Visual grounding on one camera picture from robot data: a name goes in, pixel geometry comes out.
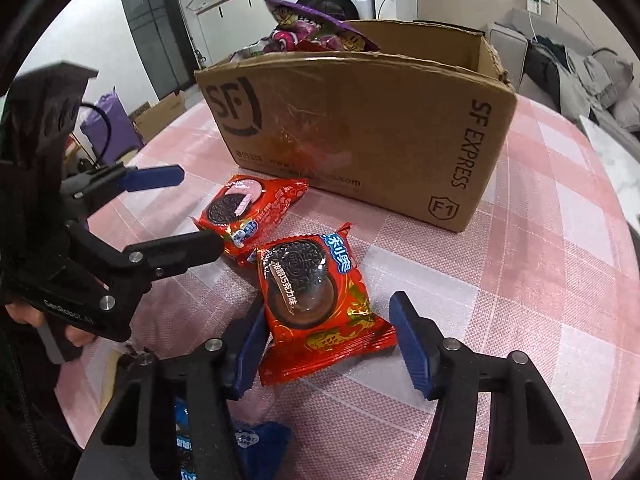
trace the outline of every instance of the white cabinet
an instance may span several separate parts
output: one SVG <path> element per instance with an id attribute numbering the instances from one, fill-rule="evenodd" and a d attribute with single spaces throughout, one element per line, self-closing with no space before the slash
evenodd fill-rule
<path id="1" fill-rule="evenodd" d="M 264 0 L 227 0 L 198 18 L 213 63 L 267 36 L 276 25 Z"/>

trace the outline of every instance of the pink checkered tablecloth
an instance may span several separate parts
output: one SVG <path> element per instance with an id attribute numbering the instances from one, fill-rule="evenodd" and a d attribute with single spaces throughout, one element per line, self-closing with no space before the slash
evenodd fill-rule
<path id="1" fill-rule="evenodd" d="M 238 172 L 204 102 L 136 156 L 139 167 L 180 164 L 172 189 L 123 194 L 90 219 L 118 249 L 193 231 Z M 373 308 L 405 290 L 445 336 L 477 352 L 525 351 L 551 387 L 594 480 L 620 459 L 640 388 L 640 276 L 620 205 L 587 139 L 520 97 L 507 141 L 469 227 L 454 234 L 355 200 L 310 189 L 274 238 L 354 223 L 350 243 Z M 185 354 L 244 312 L 255 289 L 222 261 L 157 282 L 132 321 L 133 342 L 160 357 Z M 56 392 L 84 445 L 100 414 L 100 340 L 63 366 Z M 435 402 L 414 390 L 396 349 L 353 358 L 277 388 L 256 381 L 232 415 L 279 420 L 294 440 L 283 479 L 410 479 Z M 489 424 L 481 394 L 469 478 L 482 476 Z"/>

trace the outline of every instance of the red cookie package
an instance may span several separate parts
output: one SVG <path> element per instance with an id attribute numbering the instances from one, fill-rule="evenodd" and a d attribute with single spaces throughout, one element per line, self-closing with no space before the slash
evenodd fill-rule
<path id="1" fill-rule="evenodd" d="M 260 363 L 262 384 L 289 381 L 396 344 L 393 326 L 371 312 L 347 241 L 350 227 L 258 248 L 258 277 L 273 335 Z"/>
<path id="2" fill-rule="evenodd" d="M 198 229 L 211 229 L 222 236 L 225 254 L 244 265 L 252 261 L 254 249 L 269 240 L 289 205 L 307 189 L 304 178 L 234 175 L 193 222 Z"/>

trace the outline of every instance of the cardboard box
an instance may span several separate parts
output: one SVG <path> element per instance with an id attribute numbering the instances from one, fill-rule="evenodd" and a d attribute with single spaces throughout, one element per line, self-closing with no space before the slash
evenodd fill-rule
<path id="1" fill-rule="evenodd" d="M 287 52 L 196 72 L 229 151 L 244 168 L 464 230 L 516 107 L 495 50 L 443 25 L 353 25 L 382 52 Z"/>
<path id="2" fill-rule="evenodd" d="M 149 142 L 186 111 L 184 92 L 181 91 L 178 94 L 169 94 L 153 107 L 147 102 L 134 110 L 129 117 L 144 141 Z"/>

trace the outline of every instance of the human hand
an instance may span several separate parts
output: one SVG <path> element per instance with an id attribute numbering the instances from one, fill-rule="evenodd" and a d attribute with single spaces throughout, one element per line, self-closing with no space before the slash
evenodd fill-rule
<path id="1" fill-rule="evenodd" d="M 6 310 L 11 318 L 20 324 L 30 324 L 39 327 L 44 323 L 44 313 L 33 308 L 24 300 L 15 300 L 6 306 Z M 80 330 L 75 326 L 67 325 L 65 328 L 65 336 L 74 346 L 84 346 L 94 340 L 95 335 L 84 330 Z"/>

